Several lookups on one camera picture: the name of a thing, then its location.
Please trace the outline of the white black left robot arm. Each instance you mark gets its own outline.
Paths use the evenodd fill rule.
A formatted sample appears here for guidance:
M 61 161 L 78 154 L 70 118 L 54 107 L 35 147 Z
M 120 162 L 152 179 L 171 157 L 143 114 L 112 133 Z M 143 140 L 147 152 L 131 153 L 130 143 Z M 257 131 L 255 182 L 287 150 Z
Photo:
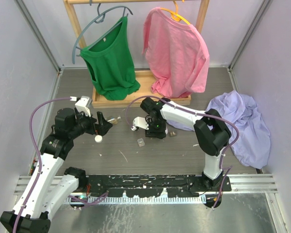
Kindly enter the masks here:
M 4 211 L 1 224 L 10 233 L 47 233 L 59 207 L 73 192 L 83 192 L 88 179 L 85 170 L 69 167 L 55 188 L 50 190 L 53 179 L 74 146 L 74 139 L 87 133 L 96 141 L 112 127 L 102 112 L 97 117 L 86 115 L 76 108 L 57 112 L 52 132 L 40 149 L 40 161 L 17 204 L 12 211 Z

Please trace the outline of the white pill bottle cap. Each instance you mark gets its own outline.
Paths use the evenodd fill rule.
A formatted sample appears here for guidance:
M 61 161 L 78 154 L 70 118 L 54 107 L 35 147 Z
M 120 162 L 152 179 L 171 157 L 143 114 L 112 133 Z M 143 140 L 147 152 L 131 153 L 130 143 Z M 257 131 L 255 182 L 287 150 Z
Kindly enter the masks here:
M 96 136 L 95 136 L 95 142 L 96 142 L 96 143 L 101 143 L 102 140 L 103 140 L 103 137 L 102 137 L 101 135 L 96 135 Z

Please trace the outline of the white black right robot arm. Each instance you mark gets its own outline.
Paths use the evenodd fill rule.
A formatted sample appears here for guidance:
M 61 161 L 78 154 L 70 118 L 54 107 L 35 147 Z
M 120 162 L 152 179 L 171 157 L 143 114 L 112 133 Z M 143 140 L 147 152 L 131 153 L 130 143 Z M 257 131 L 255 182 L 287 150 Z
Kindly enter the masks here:
M 195 132 L 199 146 L 205 153 L 203 186 L 208 191 L 216 190 L 223 179 L 221 156 L 231 138 L 231 132 L 220 114 L 214 109 L 204 112 L 182 107 L 166 98 L 154 101 L 146 97 L 140 107 L 147 116 L 135 118 L 131 129 L 145 129 L 146 137 L 164 139 L 168 121 L 182 124 Z

